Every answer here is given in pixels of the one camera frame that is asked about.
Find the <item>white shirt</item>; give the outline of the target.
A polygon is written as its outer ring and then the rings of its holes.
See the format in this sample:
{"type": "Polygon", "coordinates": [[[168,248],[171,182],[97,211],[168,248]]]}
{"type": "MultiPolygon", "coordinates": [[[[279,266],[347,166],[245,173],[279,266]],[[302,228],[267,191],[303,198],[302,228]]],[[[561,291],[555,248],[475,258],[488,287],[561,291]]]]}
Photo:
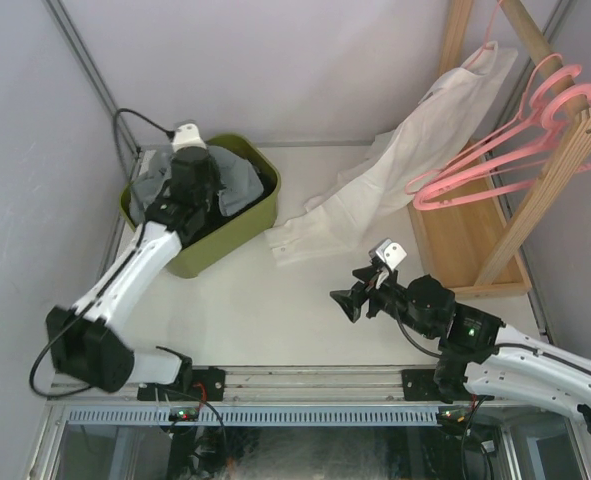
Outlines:
{"type": "Polygon", "coordinates": [[[267,231],[277,264],[348,252],[376,220],[409,204],[406,185],[463,149],[516,58],[516,49],[491,41],[442,74],[395,130],[375,138],[364,161],[340,172],[328,192],[310,198],[303,215],[267,231]]]}

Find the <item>grey shirt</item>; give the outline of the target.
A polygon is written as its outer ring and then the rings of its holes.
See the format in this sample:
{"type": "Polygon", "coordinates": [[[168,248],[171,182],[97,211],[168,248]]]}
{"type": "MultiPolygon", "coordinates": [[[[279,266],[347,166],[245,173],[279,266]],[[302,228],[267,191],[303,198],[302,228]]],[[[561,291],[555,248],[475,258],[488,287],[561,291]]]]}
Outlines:
{"type": "MultiPolygon", "coordinates": [[[[254,166],[246,159],[220,146],[209,146],[220,173],[223,189],[218,193],[219,211],[224,218],[240,213],[264,193],[264,185],[254,166]]],[[[148,207],[171,178],[171,151],[157,151],[149,161],[148,170],[133,182],[133,191],[148,207]]]]}

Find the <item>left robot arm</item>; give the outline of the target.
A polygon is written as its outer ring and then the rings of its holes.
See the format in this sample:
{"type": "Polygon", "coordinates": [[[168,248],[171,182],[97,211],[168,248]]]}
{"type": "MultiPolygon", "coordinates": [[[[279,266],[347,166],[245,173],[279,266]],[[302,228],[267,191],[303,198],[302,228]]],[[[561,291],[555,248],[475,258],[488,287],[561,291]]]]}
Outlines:
{"type": "Polygon", "coordinates": [[[158,384],[174,400],[193,390],[190,357],[161,346],[136,351],[123,336],[141,295],[218,204],[220,174],[206,147],[177,150],[170,172],[121,256],[73,306],[56,306],[46,317],[49,342],[41,354],[86,388],[115,393],[128,383],[158,384]]]}

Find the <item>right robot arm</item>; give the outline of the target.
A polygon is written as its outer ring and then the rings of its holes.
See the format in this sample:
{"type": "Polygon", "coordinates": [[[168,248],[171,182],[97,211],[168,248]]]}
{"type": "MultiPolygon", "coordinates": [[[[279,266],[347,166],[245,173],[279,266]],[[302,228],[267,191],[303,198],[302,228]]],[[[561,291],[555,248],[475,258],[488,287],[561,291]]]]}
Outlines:
{"type": "Polygon", "coordinates": [[[353,273],[356,283],[331,298],[351,322],[385,313],[404,335],[438,343],[436,391],[447,399],[471,394],[520,401],[583,421],[591,435],[591,359],[538,340],[499,317],[457,302],[430,275],[407,286],[385,266],[353,273]]]}

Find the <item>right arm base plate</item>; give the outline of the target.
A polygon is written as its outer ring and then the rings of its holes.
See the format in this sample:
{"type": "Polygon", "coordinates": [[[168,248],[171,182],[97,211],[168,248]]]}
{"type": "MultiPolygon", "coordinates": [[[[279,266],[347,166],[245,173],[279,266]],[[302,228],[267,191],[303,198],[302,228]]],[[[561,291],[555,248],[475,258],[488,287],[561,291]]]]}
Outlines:
{"type": "Polygon", "coordinates": [[[443,396],[434,381],[434,368],[413,368],[401,371],[403,396],[406,401],[442,401],[443,396]]]}

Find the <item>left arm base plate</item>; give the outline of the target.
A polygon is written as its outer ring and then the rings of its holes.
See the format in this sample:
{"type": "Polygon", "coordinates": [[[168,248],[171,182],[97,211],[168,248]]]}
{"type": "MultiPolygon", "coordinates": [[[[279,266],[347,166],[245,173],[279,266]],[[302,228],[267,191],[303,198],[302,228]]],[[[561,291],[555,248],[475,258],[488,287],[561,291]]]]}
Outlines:
{"type": "Polygon", "coordinates": [[[137,391],[138,401],[221,401],[224,397],[226,372],[209,367],[192,371],[189,384],[185,387],[174,385],[156,386],[147,384],[137,391]]]}

